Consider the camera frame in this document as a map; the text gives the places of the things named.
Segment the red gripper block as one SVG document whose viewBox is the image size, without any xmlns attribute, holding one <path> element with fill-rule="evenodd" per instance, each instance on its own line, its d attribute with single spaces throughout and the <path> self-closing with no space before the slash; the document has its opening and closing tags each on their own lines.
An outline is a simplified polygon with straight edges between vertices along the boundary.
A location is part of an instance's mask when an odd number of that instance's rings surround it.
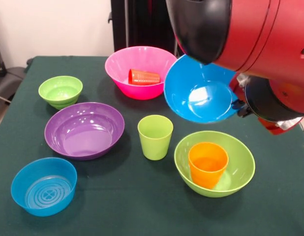
<svg viewBox="0 0 304 236">
<path fill-rule="evenodd" d="M 237 73 L 229 87 L 238 97 L 232 102 L 232 109 L 238 110 L 237 115 L 242 118 L 256 115 L 273 135 L 293 129 L 304 118 L 303 114 L 292 111 L 279 101 L 267 79 Z"/>
</svg>

